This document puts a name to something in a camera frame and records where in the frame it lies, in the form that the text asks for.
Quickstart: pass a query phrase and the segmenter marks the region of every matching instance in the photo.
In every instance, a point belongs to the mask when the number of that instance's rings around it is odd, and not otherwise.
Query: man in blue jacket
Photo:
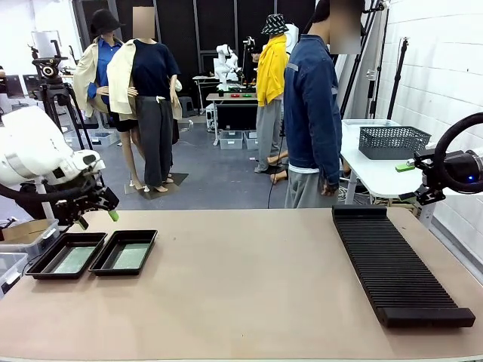
[[[364,0],[320,0],[285,70],[289,168],[286,208],[331,207],[339,195],[342,124],[327,44],[360,32]]]

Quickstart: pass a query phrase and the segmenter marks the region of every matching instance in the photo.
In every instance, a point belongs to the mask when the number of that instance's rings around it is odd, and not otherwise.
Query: gray pants
[[[337,204],[339,193],[323,196],[323,186],[318,173],[288,171],[286,209],[328,208]]]
[[[173,149],[173,110],[167,100],[156,97],[136,97],[137,120],[141,146],[146,156],[144,182],[153,187],[162,186],[171,168]]]
[[[273,100],[264,107],[258,107],[258,170],[268,170],[268,157],[280,152],[281,100]]]

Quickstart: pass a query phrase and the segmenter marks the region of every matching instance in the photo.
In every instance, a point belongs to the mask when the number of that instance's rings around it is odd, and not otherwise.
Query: black slotted rack
[[[385,207],[338,205],[334,224],[374,313],[386,327],[472,327],[386,215]]]

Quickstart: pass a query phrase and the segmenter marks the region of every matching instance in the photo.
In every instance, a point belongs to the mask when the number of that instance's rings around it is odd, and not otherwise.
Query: gray basket
[[[361,127],[359,151],[371,160],[405,160],[425,149],[430,138],[414,127]]]

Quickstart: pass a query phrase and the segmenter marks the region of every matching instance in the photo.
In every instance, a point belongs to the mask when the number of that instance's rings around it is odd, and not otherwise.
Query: cardboard box
[[[0,244],[31,244],[50,226],[51,223],[46,219],[11,226],[2,230],[5,240],[0,241]]]

